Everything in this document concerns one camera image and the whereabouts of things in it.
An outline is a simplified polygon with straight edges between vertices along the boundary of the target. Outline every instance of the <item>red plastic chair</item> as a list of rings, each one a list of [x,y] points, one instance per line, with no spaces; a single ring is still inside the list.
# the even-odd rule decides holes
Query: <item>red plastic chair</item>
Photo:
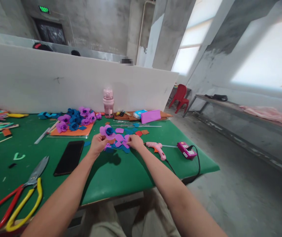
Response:
[[[172,99],[169,108],[172,106],[172,104],[175,102],[175,100],[178,100],[178,105],[177,105],[177,110],[175,112],[175,114],[178,113],[178,110],[183,106],[183,104],[186,104],[186,109],[188,108],[188,104],[189,104],[189,100],[185,99],[185,95],[187,92],[187,87],[185,85],[179,84],[176,94],[174,96],[174,98]]]

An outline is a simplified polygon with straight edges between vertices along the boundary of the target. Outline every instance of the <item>pants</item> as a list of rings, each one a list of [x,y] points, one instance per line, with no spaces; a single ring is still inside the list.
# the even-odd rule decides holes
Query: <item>pants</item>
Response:
[[[111,201],[93,204],[85,212],[81,236],[126,237]],[[156,189],[144,192],[132,237],[180,237],[165,201]]]

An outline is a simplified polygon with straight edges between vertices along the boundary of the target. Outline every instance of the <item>green exit sign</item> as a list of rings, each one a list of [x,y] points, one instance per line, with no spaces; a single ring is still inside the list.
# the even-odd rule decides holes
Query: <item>green exit sign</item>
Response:
[[[47,8],[47,7],[42,7],[42,6],[38,6],[38,7],[39,7],[39,10],[40,10],[41,12],[50,14],[49,8]]]

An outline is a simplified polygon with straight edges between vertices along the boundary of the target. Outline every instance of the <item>concrete floor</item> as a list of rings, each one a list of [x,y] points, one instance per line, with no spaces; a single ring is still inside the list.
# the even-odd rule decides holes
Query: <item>concrete floor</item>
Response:
[[[172,122],[221,170],[188,185],[228,236],[282,236],[282,173],[193,116]],[[127,236],[138,208],[118,213]]]

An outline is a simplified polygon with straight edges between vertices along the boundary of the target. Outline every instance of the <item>black phone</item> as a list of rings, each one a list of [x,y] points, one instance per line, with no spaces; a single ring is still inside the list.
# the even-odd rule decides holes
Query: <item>black phone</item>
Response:
[[[53,175],[60,176],[72,173],[79,164],[83,146],[84,141],[69,142]]]

